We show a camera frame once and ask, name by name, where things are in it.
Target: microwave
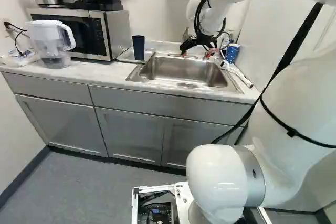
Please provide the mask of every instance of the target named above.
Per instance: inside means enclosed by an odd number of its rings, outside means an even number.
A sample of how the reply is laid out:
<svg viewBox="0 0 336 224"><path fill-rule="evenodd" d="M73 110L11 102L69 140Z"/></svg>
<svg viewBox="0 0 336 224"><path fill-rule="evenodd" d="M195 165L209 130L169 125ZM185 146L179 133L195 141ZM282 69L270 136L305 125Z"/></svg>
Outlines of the microwave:
<svg viewBox="0 0 336 224"><path fill-rule="evenodd" d="M129 12L63 8L28 9L32 20L58 20L76 41L71 57L111 61L132 46Z"/></svg>

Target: kitchen sink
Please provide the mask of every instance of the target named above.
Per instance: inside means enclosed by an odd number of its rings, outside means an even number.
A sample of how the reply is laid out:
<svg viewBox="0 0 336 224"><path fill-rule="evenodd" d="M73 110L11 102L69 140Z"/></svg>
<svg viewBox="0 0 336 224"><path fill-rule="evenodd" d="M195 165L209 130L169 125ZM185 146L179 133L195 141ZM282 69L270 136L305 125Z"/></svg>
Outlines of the kitchen sink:
<svg viewBox="0 0 336 224"><path fill-rule="evenodd" d="M137 66L126 81L241 93L230 75L217 64L195 56L154 55L145 65Z"/></svg>

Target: blue cup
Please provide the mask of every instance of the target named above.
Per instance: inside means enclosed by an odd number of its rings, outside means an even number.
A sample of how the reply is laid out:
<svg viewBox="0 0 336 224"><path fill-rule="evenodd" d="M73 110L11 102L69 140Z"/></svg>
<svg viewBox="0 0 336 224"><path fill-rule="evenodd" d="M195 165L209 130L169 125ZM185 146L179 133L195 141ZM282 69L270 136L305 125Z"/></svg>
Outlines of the blue cup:
<svg viewBox="0 0 336 224"><path fill-rule="evenodd" d="M135 35L132 39L135 59L145 60L145 36Z"/></svg>
<svg viewBox="0 0 336 224"><path fill-rule="evenodd" d="M236 58L239 54L240 45L231 43L227 47L225 58L230 63L233 64L236 61Z"/></svg>

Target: dark blue tumbler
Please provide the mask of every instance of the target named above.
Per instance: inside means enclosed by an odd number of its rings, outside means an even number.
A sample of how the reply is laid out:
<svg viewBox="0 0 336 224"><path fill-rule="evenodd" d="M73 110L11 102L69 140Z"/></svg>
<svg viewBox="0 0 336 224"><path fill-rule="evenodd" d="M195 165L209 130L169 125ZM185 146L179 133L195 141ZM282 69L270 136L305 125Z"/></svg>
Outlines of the dark blue tumbler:
<svg viewBox="0 0 336 224"><path fill-rule="evenodd" d="M135 35L132 39L135 59L145 60L145 36Z"/></svg>

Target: wall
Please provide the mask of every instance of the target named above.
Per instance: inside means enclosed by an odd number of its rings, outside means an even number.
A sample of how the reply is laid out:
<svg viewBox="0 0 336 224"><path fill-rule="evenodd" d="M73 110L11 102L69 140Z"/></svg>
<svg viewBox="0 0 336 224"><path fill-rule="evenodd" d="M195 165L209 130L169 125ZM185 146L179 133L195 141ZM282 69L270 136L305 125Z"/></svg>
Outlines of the wall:
<svg viewBox="0 0 336 224"><path fill-rule="evenodd" d="M0 20L9 19L18 26L24 26L27 20L25 8L34 6L33 0L0 0L0 3ZM10 37L5 38L6 36L7 33L0 24L0 54L14 47L13 40ZM0 94L0 193L2 193L45 145L17 104L1 74Z"/></svg>
<svg viewBox="0 0 336 224"><path fill-rule="evenodd" d="M328 216L332 224L336 223L336 203L324 209L325 214Z"/></svg>
<svg viewBox="0 0 336 224"><path fill-rule="evenodd" d="M130 11L131 33L150 40L181 42L186 26L193 27L186 19L189 0L122 0ZM238 3L227 16L227 30L240 30L248 2Z"/></svg>
<svg viewBox="0 0 336 224"><path fill-rule="evenodd" d="M242 50L236 65L262 90L273 74L291 40L314 5L312 0L251 0L246 20L238 42ZM311 32L296 56L306 58L316 45L323 47L334 41L330 33L324 31L334 8L325 6Z"/></svg>

